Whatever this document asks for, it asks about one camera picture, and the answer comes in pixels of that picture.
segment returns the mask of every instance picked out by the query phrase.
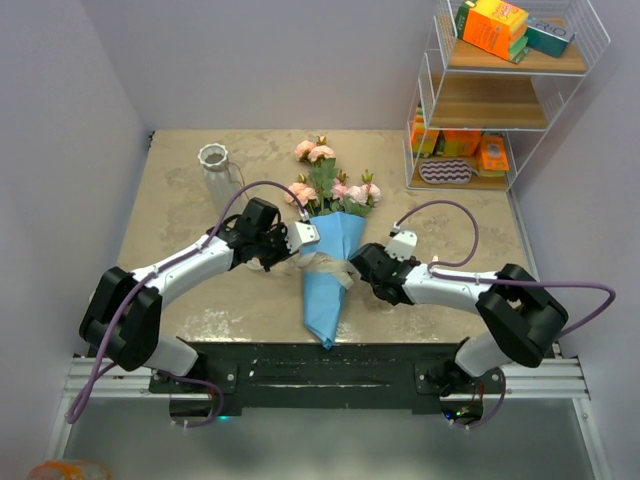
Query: table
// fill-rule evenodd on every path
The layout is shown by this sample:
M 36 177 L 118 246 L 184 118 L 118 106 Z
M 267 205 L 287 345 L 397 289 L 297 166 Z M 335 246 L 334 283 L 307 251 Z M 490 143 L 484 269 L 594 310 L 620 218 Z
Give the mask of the table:
M 155 132 L 118 264 L 125 270 L 157 262 L 190 245 L 217 221 L 204 184 L 198 151 L 219 142 L 230 152 L 247 182 L 269 179 L 289 185 L 308 166 L 293 155 L 304 139 L 327 135 L 353 179 L 375 172 L 383 200 L 368 217 L 363 242 L 386 243 L 394 221 L 409 208 L 433 199 L 466 205 L 480 225 L 480 244 L 467 270 L 490 271 L 505 263 L 526 266 L 507 195 L 493 191 L 412 191 L 405 187 L 402 131 L 367 130 L 160 130 Z M 281 208 L 285 221 L 297 217 L 273 187 L 251 191 Z M 406 225 L 419 236 L 416 256 L 428 261 L 466 256 L 472 226 L 448 206 L 434 206 Z M 315 342 L 302 322 L 302 279 L 297 271 L 270 273 L 245 266 L 211 278 L 178 298 L 163 312 L 161 332 L 188 341 Z M 439 306 L 393 307 L 357 281 L 347 293 L 338 329 L 339 343 L 457 342 L 485 330 L 478 316 Z

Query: blue wrapping paper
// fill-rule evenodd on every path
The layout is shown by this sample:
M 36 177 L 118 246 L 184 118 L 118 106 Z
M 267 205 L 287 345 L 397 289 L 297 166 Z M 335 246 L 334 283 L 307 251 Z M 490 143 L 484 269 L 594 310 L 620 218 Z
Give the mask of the blue wrapping paper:
M 300 253 L 324 252 L 331 258 L 347 260 L 360 246 L 367 221 L 336 212 L 313 217 L 311 223 L 318 228 L 320 242 L 304 247 Z M 336 339 L 345 288 L 330 273 L 305 273 L 303 282 L 304 324 L 329 350 Z

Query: peach flower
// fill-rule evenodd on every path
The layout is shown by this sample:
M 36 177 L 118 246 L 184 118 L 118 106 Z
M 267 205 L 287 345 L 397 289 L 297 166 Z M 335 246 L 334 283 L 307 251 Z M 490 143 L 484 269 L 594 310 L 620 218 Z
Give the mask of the peach flower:
M 373 204 L 377 205 L 382 198 L 382 192 L 375 183 L 367 183 L 362 186 L 362 189 L 367 192 L 367 196 L 371 197 Z
M 300 200 L 300 203 L 302 203 L 303 206 L 309 203 L 309 200 L 316 200 L 318 198 L 316 191 L 304 183 L 292 183 L 289 185 L 289 190 L 291 190 L 298 200 Z M 284 201 L 287 203 L 293 203 L 295 200 L 291 195 L 285 193 Z
M 325 158 L 334 158 L 336 154 L 333 150 L 326 145 L 320 145 L 314 147 L 311 152 L 309 152 L 309 161 L 311 163 L 316 163 L 319 159 L 324 160 Z
M 362 187 L 349 187 L 347 190 L 347 197 L 351 198 L 354 202 L 358 202 L 360 205 L 366 205 L 369 195 Z
M 333 194 L 334 200 L 340 200 L 341 202 L 344 200 L 344 196 L 347 194 L 347 186 L 343 185 L 340 180 L 335 178 L 333 180 L 333 187 L 331 187 L 331 193 Z
M 305 140 L 304 142 L 300 142 L 296 147 L 295 153 L 298 161 L 306 160 L 309 156 L 309 152 L 315 148 L 316 144 L 310 142 L 309 140 Z

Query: robotic arm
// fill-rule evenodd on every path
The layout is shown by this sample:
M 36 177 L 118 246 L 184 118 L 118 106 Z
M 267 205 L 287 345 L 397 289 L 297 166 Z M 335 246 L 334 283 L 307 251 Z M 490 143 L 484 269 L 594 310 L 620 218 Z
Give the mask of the robotic arm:
M 193 245 L 148 267 L 132 272 L 119 267 L 107 270 L 80 325 L 80 336 L 98 348 L 116 309 L 150 276 L 116 325 L 106 354 L 127 371 L 144 366 L 176 376 L 187 375 L 199 354 L 178 338 L 160 335 L 162 310 L 204 280 L 253 258 L 258 258 L 269 271 L 303 246 L 320 241 L 308 218 L 285 226 L 275 205 L 256 198 L 249 201 L 242 215 L 226 219 L 217 236 L 207 241 L 210 233 L 211 230 Z
M 478 314 L 489 332 L 464 341 L 455 359 L 429 372 L 446 396 L 473 378 L 506 363 L 537 367 L 568 320 L 566 310 L 544 289 L 487 285 L 485 280 L 535 282 L 522 267 L 507 264 L 499 272 L 465 273 L 433 268 L 413 256 L 415 232 L 392 233 L 385 247 L 370 243 L 351 258 L 373 293 L 392 305 L 434 304 Z M 452 279 L 436 278 L 433 272 Z M 473 277 L 475 282 L 464 278 Z

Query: gray floor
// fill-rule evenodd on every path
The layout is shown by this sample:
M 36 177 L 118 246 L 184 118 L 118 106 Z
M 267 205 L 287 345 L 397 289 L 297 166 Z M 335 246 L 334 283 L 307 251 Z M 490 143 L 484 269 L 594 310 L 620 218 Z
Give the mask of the gray floor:
M 67 458 L 139 479 L 590 479 L 570 401 L 507 401 L 470 434 L 404 411 L 246 410 L 186 434 L 166 400 L 91 401 Z

